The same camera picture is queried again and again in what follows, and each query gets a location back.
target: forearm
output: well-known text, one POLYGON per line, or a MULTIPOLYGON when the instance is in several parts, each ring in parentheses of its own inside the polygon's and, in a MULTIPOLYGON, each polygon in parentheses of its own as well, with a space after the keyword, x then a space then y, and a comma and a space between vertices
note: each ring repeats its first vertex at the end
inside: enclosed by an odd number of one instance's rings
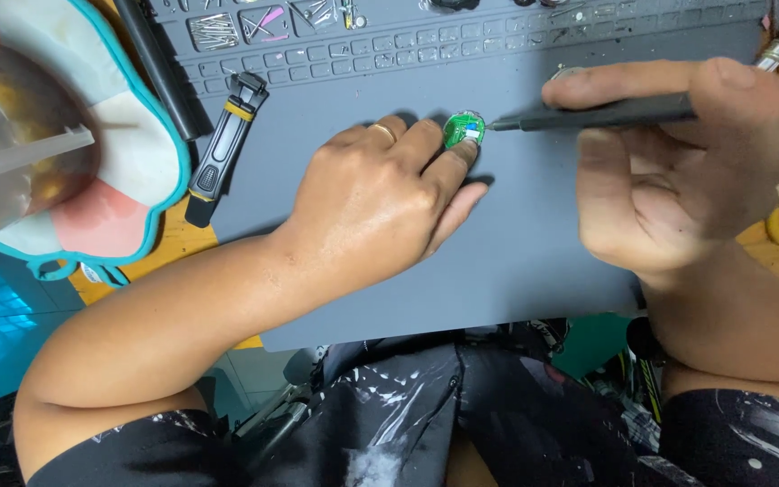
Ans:
POLYGON ((667 276, 640 276, 663 348, 690 368, 779 382, 779 280, 737 243, 667 276))
POLYGON ((245 338, 334 296, 273 236, 175 262, 84 309, 50 337, 22 393, 72 407, 158 400, 245 338))

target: black tool handle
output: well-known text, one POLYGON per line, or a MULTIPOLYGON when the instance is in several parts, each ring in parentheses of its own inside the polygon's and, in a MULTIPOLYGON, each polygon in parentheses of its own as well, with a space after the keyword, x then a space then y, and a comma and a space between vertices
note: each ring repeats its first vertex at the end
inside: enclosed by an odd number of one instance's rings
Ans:
POLYGON ((173 119, 173 125, 176 126, 179 136, 186 142, 200 138, 200 129, 191 114, 188 101, 180 90, 176 75, 173 74, 165 53, 152 35, 149 22, 146 21, 139 5, 135 0, 114 0, 114 4, 122 17, 124 26, 131 34, 140 61, 143 61, 143 65, 146 66, 146 72, 155 86, 158 99, 173 119))
POLYGON ((629 98, 588 110, 550 110, 522 119, 518 128, 525 132, 549 128, 593 128, 655 125, 697 119, 689 93, 629 98))

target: right hand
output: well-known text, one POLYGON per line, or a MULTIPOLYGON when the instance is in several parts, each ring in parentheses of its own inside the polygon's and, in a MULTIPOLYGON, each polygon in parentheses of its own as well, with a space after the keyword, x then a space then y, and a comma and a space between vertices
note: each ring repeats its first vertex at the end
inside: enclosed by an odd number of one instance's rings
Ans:
POLYGON ((699 121, 579 136, 585 247, 645 280, 699 262, 768 216, 779 181, 779 77, 729 59, 634 62, 546 83, 551 106, 689 91, 699 121))

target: teal trim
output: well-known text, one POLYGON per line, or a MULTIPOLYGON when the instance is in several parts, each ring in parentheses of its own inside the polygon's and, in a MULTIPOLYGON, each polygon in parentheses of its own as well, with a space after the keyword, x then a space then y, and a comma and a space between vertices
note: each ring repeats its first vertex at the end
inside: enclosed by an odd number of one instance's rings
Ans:
POLYGON ((134 96, 136 96, 137 99, 143 103, 143 106, 148 108, 149 111, 161 121, 162 125, 165 126, 165 129, 167 129, 167 133, 170 135, 170 138, 172 138, 177 153, 179 154, 179 183, 166 200, 149 209, 149 215, 146 218, 146 227, 144 228, 144 240, 140 245, 140 249, 128 257, 97 257, 67 250, 32 256, 8 247, 3 243, 0 243, 0 252, 27 261, 27 267, 35 274, 36 278, 43 281, 55 281, 68 277, 76 270, 77 262, 84 262, 87 265, 92 263, 93 269, 98 269, 99 266, 101 266, 108 270, 107 272, 99 272, 100 275, 103 275, 102 279, 105 279, 105 282, 107 279, 110 279, 110 275, 112 275, 117 281, 126 283, 128 281, 125 279, 124 275, 119 270, 115 270, 114 272, 113 269, 116 266, 136 262, 143 257, 146 257, 152 249, 155 244, 155 238, 157 237, 158 219, 160 218, 161 213, 170 206, 176 204, 185 194, 185 190, 187 189, 191 173, 190 153, 188 145, 182 140, 176 127, 173 125, 173 120, 170 119, 170 116, 167 114, 164 107, 140 79, 140 75, 137 74, 134 65, 128 59, 128 55, 122 49, 121 44, 119 44, 119 39, 116 38, 116 34, 110 27, 110 24, 107 23, 104 16, 86 0, 68 0, 68 2, 76 8, 83 17, 86 17, 92 24, 92 27, 95 28, 95 32, 101 37, 110 56, 114 58, 116 66, 124 74, 125 80, 128 83, 128 88, 131 89, 134 96), (40 271, 40 267, 44 263, 58 259, 64 259, 69 261, 69 263, 62 269, 59 269, 59 271, 48 273, 40 271))

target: black and yellow tool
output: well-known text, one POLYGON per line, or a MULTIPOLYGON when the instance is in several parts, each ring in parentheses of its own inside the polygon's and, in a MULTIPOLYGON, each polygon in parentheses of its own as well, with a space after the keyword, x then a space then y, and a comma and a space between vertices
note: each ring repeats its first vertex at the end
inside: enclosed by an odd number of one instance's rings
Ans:
POLYGON ((248 73, 230 76, 230 96, 224 103, 210 146, 188 184, 191 193, 185 212, 188 223, 200 228, 209 226, 224 180, 239 159, 248 129, 267 96, 266 83, 257 77, 248 73))

